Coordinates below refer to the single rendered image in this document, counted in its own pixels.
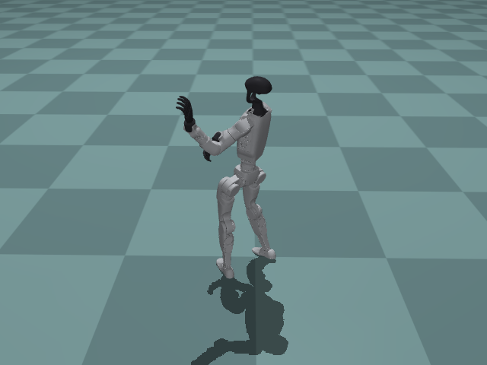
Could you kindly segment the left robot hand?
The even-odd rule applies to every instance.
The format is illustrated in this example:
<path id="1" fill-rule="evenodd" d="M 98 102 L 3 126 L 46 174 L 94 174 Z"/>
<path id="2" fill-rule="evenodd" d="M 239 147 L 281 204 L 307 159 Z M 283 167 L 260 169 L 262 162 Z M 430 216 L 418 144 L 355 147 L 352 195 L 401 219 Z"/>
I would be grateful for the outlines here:
<path id="1" fill-rule="evenodd" d="M 180 98 L 177 99 L 184 103 L 183 104 L 181 102 L 177 102 L 177 104 L 180 104 L 183 108 L 179 106 L 176 106 L 176 108 L 181 110 L 185 116 L 185 121 L 184 121 L 185 130 L 187 132 L 192 132 L 192 126 L 196 123 L 196 121 L 193 118 L 193 109 L 191 107 L 191 103 L 184 96 L 180 96 Z"/>

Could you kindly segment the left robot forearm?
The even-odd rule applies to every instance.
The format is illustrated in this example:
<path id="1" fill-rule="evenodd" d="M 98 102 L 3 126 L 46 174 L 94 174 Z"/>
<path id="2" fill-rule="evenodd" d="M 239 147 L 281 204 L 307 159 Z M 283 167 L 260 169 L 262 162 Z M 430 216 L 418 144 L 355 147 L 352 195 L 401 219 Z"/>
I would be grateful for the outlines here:
<path id="1" fill-rule="evenodd" d="M 185 130 L 185 126 L 183 127 Z M 185 130 L 186 131 L 186 130 Z M 221 151 L 220 147 L 212 142 L 212 139 L 207 136 L 203 130 L 196 124 L 192 126 L 192 132 L 188 132 L 192 138 L 194 138 L 199 146 L 211 155 L 218 155 Z"/>

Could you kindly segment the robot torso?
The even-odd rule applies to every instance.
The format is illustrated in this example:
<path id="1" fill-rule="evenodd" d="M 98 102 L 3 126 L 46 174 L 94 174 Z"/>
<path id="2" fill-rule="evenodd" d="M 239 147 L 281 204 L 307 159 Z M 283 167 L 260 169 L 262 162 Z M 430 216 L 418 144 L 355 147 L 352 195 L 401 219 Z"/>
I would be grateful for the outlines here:
<path id="1" fill-rule="evenodd" d="M 240 117 L 240 119 L 249 118 L 254 123 L 251 131 L 237 140 L 237 156 L 241 163 L 234 168 L 234 175 L 240 177 L 240 188 L 250 186 L 258 179 L 259 167 L 256 166 L 256 161 L 263 155 L 271 121 L 269 108 L 263 107 L 268 111 L 263 117 L 254 115 L 252 107 L 249 108 L 251 111 L 247 109 Z"/>

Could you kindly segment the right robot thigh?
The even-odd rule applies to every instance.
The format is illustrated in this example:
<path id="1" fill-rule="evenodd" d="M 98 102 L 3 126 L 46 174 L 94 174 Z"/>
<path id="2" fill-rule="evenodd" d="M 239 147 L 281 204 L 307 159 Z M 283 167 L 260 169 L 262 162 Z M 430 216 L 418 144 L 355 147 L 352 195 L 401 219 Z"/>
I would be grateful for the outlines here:
<path id="1" fill-rule="evenodd" d="M 257 219 L 261 215 L 261 210 L 255 204 L 259 193 L 260 183 L 266 178 L 266 174 L 259 167 L 258 179 L 250 186 L 243 187 L 243 199 L 246 206 L 246 213 L 248 218 Z"/>

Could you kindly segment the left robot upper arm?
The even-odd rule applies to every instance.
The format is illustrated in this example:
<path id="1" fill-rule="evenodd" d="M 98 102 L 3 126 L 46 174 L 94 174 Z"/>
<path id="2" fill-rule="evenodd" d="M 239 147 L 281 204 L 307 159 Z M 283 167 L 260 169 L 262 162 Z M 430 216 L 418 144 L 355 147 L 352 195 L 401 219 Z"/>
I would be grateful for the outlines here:
<path id="1" fill-rule="evenodd" d="M 238 120 L 234 126 L 222 137 L 219 142 L 212 141 L 214 144 L 218 145 L 221 149 L 220 153 L 229 148 L 234 142 L 239 138 L 246 136 L 251 128 L 254 127 L 254 123 L 251 119 L 245 118 Z M 219 153 L 219 154 L 220 154 Z M 217 155 L 212 155 L 217 156 Z"/>

